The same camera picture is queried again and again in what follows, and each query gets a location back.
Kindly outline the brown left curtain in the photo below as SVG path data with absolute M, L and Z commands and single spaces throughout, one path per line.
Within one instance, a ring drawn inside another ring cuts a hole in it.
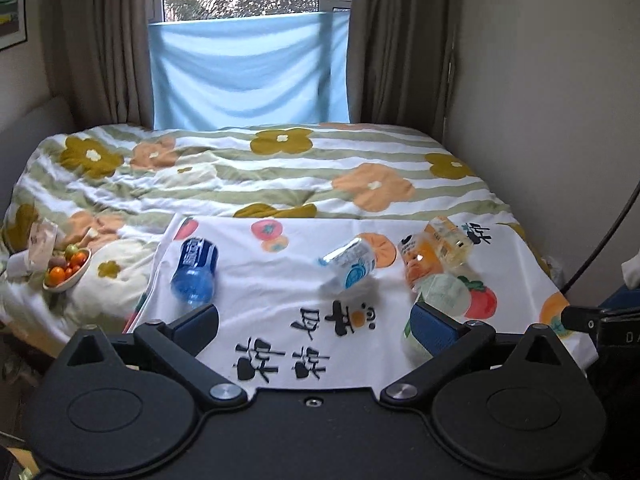
M 44 66 L 78 127 L 150 128 L 153 0 L 41 0 Z

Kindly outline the clear blue label bottle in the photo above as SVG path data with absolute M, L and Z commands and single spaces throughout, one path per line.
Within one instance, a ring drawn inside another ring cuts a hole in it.
M 350 289 L 376 267 L 375 252 L 369 242 L 356 236 L 318 259 L 318 265 L 330 274 L 328 287 L 336 292 Z

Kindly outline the snack packet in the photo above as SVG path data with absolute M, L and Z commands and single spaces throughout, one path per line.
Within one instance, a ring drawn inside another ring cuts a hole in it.
M 58 226 L 48 220 L 35 222 L 27 237 L 27 248 L 12 255 L 6 264 L 6 277 L 26 278 L 48 267 L 58 238 Z

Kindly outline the brown curtain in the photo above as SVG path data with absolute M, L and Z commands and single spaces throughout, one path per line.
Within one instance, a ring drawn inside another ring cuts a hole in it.
M 352 0 L 349 119 L 444 140 L 461 0 Z
M 150 128 L 153 0 L 41 0 L 44 66 L 78 127 Z

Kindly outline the grey bed headboard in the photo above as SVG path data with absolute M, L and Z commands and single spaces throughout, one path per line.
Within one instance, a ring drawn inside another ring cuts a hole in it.
M 13 187 L 29 156 L 48 136 L 73 133 L 76 125 L 62 96 L 41 104 L 1 133 L 1 212 L 8 208 Z

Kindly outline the light blue window cloth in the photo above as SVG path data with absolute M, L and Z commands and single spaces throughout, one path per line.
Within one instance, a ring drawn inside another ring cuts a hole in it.
M 348 122 L 348 25 L 345 11 L 150 25 L 154 127 Z

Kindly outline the orange juice bottle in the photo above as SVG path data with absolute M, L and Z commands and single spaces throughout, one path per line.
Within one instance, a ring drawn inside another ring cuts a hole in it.
M 404 262 L 406 281 L 412 290 L 417 290 L 429 276 L 444 272 L 442 263 L 423 232 L 402 238 L 398 252 Z

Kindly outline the bowl of fruit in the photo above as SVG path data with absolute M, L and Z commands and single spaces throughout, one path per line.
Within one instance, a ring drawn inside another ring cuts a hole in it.
M 91 258 L 91 250 L 77 244 L 55 250 L 44 271 L 42 288 L 55 294 L 71 289 L 88 270 Z

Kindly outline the green label white bottle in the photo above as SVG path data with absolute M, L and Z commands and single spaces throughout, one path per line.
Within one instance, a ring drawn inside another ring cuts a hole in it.
M 448 273 L 426 278 L 416 290 L 416 302 L 402 331 L 402 348 L 413 364 L 438 356 L 463 332 L 458 321 L 471 305 L 465 284 Z

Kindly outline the framed wall picture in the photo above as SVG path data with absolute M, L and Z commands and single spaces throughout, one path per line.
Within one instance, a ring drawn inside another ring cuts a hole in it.
M 27 40 L 26 0 L 0 1 L 0 50 Z

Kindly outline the brown right curtain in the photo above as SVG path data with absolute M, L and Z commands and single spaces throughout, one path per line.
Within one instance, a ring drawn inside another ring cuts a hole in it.
M 444 140 L 461 0 L 352 0 L 349 119 Z

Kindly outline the white fruit print cloth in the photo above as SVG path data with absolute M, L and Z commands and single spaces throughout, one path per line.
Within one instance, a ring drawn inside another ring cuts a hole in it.
M 481 320 L 520 334 L 544 323 L 580 366 L 597 357 L 591 340 L 560 321 L 565 298 L 504 214 L 457 214 L 472 237 L 459 278 L 471 305 L 459 322 Z M 136 323 L 172 322 L 188 308 L 171 291 L 182 243 L 217 246 L 213 302 L 217 336 L 198 358 L 248 392 L 259 388 L 381 390 L 411 372 L 402 331 L 416 300 L 397 250 L 424 229 L 420 220 L 241 219 L 194 217 L 168 226 Z M 350 289 L 328 287 L 318 259 L 356 236 L 369 242 L 376 267 Z

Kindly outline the blue label plastic bottle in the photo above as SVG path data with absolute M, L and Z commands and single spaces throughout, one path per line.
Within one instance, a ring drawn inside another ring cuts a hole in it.
M 209 240 L 199 237 L 185 240 L 170 282 L 172 293 L 192 308 L 209 304 L 215 295 L 217 260 L 217 246 Z

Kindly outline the pale yellow drink bottle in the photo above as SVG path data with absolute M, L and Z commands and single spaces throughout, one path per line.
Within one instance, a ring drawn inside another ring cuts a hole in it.
M 447 217 L 436 217 L 424 229 L 436 256 L 448 268 L 463 266 L 469 260 L 473 244 L 465 232 Z

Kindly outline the floral striped duvet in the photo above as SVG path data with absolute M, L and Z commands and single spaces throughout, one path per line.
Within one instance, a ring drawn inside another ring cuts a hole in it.
M 520 229 L 509 206 L 461 159 L 419 131 L 339 124 L 151 131 L 99 126 L 45 138 L 14 184 L 1 255 L 36 223 L 58 247 L 96 257 L 76 292 L 47 294 L 40 274 L 4 278 L 1 321 L 56 356 L 79 327 L 122 330 L 175 214 L 240 218 L 478 219 Z

